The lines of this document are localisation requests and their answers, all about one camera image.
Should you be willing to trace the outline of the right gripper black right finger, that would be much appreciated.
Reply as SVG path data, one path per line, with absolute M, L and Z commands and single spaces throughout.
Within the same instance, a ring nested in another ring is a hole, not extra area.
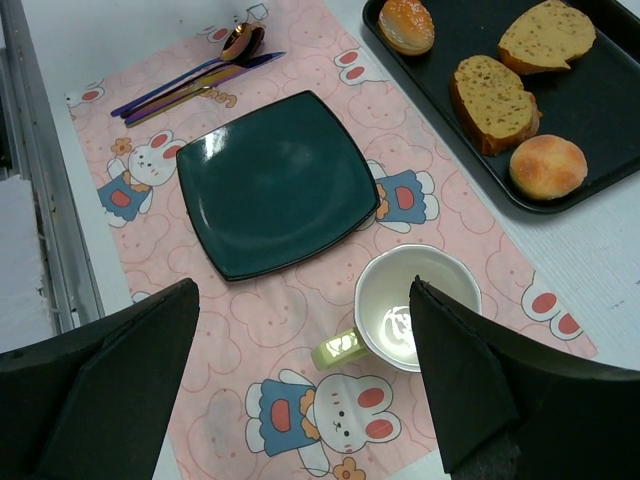
M 415 279 L 410 316 L 454 479 L 635 479 L 639 374 L 512 331 Z

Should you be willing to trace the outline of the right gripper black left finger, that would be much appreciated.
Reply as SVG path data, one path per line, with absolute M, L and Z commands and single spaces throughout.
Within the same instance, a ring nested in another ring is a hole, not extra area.
M 2 354 L 2 478 L 152 478 L 198 318 L 187 278 Z

